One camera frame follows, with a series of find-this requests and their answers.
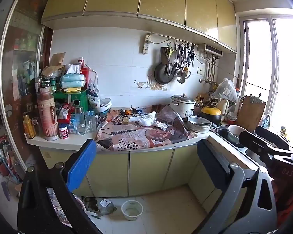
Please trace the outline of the white rice cooker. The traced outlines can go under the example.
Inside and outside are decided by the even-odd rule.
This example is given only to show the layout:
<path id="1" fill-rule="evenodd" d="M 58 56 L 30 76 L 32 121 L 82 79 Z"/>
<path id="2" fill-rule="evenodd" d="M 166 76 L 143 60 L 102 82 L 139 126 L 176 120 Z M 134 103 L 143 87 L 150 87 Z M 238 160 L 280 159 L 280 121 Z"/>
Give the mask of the white rice cooker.
<path id="1" fill-rule="evenodd" d="M 171 108 L 178 113 L 181 118 L 185 119 L 193 115 L 195 100 L 186 94 L 173 95 L 170 97 Z"/>

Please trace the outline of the yellow oil bottle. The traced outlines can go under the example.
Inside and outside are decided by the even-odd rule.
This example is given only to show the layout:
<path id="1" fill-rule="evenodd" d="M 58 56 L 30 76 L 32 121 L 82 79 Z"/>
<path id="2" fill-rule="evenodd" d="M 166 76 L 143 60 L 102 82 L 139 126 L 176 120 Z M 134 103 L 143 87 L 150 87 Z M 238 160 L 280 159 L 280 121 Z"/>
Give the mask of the yellow oil bottle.
<path id="1" fill-rule="evenodd" d="M 23 113 L 23 126 L 24 126 L 24 131 L 25 131 L 26 137 L 28 139 L 33 139 L 35 137 L 36 133 L 35 133 L 35 129 L 32 125 L 32 121 L 31 121 L 27 112 Z"/>

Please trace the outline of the upper yellow cabinets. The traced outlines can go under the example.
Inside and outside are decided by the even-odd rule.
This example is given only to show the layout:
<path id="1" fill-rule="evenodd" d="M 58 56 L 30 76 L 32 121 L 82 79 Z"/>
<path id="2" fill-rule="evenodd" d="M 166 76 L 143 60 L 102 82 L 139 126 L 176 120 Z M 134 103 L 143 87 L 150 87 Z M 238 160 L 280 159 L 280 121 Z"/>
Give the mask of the upper yellow cabinets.
<path id="1" fill-rule="evenodd" d="M 237 49 L 230 0 L 48 0 L 42 23 L 52 29 L 122 27 Z"/>

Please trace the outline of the teal tissue pack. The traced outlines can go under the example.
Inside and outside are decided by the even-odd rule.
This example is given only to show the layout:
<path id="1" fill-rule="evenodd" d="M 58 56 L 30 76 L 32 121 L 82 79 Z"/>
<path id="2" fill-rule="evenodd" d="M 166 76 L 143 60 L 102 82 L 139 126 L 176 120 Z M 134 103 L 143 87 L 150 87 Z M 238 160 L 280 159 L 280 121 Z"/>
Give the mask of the teal tissue pack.
<path id="1" fill-rule="evenodd" d="M 61 89 L 84 87 L 85 75 L 84 74 L 66 74 L 60 79 Z"/>

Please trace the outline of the metal basin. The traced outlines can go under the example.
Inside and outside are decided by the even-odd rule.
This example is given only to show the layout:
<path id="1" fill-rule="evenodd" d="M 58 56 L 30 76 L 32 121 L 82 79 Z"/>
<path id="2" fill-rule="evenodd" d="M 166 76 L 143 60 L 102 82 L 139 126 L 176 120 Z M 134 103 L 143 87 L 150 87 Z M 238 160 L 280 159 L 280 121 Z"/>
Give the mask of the metal basin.
<path id="1" fill-rule="evenodd" d="M 211 122 L 202 117 L 190 116 L 187 118 L 187 127 L 192 132 L 203 134 L 210 131 Z"/>

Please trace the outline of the clear glass cup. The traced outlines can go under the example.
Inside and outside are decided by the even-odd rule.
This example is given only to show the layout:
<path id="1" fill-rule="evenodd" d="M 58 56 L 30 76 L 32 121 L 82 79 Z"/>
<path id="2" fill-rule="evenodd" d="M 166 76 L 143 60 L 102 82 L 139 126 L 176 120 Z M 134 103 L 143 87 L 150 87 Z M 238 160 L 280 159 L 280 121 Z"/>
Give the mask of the clear glass cup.
<path id="1" fill-rule="evenodd" d="M 93 133 L 96 131 L 96 118 L 94 111 L 85 112 L 86 132 Z"/>

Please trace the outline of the small white red jar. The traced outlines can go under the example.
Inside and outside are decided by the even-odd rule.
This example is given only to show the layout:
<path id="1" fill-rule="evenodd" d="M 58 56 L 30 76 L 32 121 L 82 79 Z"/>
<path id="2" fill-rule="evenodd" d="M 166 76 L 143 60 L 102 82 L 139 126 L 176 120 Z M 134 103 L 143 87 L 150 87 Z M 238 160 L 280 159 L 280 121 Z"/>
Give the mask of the small white red jar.
<path id="1" fill-rule="evenodd" d="M 59 135 L 61 139 L 68 139 L 69 138 L 69 130 L 66 124 L 59 125 Z"/>

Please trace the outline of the newspaper sheets on counter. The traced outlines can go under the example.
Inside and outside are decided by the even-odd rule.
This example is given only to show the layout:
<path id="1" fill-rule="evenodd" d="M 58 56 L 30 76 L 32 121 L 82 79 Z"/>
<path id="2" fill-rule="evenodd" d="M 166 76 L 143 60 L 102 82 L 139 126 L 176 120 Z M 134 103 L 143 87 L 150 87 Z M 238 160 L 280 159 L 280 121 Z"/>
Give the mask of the newspaper sheets on counter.
<path id="1" fill-rule="evenodd" d="M 131 151 L 175 144 L 195 137 L 169 105 L 156 113 L 156 121 L 150 127 L 139 124 L 142 116 L 131 120 L 131 116 L 122 115 L 120 111 L 110 112 L 107 124 L 98 130 L 97 144 L 108 151 Z"/>

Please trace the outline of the grey bag on floor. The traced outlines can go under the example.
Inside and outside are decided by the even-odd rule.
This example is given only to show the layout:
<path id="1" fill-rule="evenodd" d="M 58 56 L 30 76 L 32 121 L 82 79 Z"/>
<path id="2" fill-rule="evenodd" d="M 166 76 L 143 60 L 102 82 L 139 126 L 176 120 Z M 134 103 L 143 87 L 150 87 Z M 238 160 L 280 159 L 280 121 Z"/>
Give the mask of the grey bag on floor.
<path id="1" fill-rule="evenodd" d="M 96 219 L 104 215 L 110 215 L 117 210 L 113 202 L 106 198 L 82 197 L 81 201 L 86 208 L 87 214 Z"/>

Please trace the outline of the green tin box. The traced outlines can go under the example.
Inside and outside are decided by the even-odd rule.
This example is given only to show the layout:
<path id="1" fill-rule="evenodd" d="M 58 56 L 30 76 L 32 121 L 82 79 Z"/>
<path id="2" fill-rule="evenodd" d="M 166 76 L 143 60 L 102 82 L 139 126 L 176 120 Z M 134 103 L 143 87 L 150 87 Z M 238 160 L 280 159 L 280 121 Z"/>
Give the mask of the green tin box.
<path id="1" fill-rule="evenodd" d="M 82 107 L 84 111 L 88 110 L 88 97 L 85 90 L 75 93 L 63 93 L 61 91 L 57 91 L 54 92 L 52 95 L 55 101 L 61 105 L 63 105 L 64 103 L 69 103 L 75 106 Z"/>

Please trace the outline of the white water heater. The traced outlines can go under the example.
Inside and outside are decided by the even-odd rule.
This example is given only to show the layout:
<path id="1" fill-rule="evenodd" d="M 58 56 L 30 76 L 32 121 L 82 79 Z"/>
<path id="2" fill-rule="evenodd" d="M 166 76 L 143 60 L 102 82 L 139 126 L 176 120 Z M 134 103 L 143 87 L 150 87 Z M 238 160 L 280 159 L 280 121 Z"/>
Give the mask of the white water heater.
<path id="1" fill-rule="evenodd" d="M 208 44 L 199 44 L 197 46 L 197 50 L 199 50 L 200 52 L 207 52 L 207 53 L 211 53 L 215 56 L 218 57 L 222 57 L 223 56 L 223 52 L 219 49 L 216 49 Z"/>

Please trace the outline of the red tin canister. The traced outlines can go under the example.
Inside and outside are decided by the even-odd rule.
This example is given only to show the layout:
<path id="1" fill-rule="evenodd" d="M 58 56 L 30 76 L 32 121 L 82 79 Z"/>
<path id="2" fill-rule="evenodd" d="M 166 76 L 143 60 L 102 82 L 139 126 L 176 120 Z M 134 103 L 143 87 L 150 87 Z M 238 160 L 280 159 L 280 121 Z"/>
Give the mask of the red tin canister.
<path id="1" fill-rule="evenodd" d="M 88 87 L 89 84 L 89 68 L 88 67 L 82 67 L 81 68 L 81 74 L 85 76 L 85 87 Z"/>

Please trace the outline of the white power strip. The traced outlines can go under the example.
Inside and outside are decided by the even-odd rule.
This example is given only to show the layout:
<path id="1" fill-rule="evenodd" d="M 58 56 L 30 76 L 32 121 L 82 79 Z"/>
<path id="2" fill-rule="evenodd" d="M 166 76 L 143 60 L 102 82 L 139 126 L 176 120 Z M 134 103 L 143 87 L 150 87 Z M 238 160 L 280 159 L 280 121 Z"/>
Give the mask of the white power strip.
<path id="1" fill-rule="evenodd" d="M 144 38 L 144 44 L 142 49 L 143 55 L 148 54 L 150 43 L 151 43 L 151 34 L 147 34 Z"/>

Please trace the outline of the yellow black kettle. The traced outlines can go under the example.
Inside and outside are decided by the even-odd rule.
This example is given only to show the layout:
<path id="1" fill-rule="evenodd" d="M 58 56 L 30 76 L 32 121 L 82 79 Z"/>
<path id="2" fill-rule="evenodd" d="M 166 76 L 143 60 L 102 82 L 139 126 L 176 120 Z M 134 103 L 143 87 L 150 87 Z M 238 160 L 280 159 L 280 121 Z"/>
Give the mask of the yellow black kettle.
<path id="1" fill-rule="evenodd" d="M 199 113 L 199 117 L 209 120 L 211 123 L 219 126 L 221 124 L 222 112 L 215 107 L 203 107 Z"/>

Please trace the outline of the bowl in sink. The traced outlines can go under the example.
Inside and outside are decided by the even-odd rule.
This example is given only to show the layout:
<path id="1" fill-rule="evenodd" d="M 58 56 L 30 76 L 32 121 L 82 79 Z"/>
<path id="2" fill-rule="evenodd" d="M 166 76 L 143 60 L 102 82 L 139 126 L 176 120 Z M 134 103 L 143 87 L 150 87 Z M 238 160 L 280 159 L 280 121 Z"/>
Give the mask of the bowl in sink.
<path id="1" fill-rule="evenodd" d="M 239 135 L 246 131 L 243 127 L 237 125 L 230 125 L 227 129 L 228 140 L 232 143 L 239 144 Z"/>

